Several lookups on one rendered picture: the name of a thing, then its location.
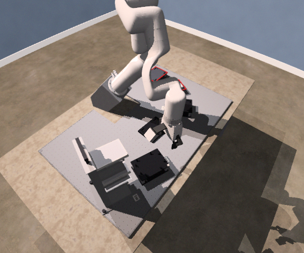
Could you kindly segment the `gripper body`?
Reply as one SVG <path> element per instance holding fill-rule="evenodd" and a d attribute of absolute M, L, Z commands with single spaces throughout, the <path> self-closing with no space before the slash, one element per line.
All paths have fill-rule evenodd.
<path fill-rule="evenodd" d="M 171 125 L 164 121 L 164 118 L 162 117 L 161 124 L 164 123 L 167 129 L 163 130 L 165 134 L 170 138 L 170 140 L 174 141 L 176 139 L 176 136 L 179 134 L 181 137 L 182 135 L 182 124 L 181 125 Z"/>

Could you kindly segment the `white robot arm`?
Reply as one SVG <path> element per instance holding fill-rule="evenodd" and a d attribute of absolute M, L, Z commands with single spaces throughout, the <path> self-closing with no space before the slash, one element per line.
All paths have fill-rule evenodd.
<path fill-rule="evenodd" d="M 111 73 L 109 89 L 115 95 L 124 95 L 142 77 L 150 101 L 165 99 L 164 121 L 181 125 L 187 97 L 179 80 L 176 77 L 151 80 L 152 67 L 170 50 L 164 13 L 158 3 L 159 0 L 115 0 L 116 11 L 131 34 L 132 48 L 138 55 L 119 74 L 116 70 L 115 76 Z"/>

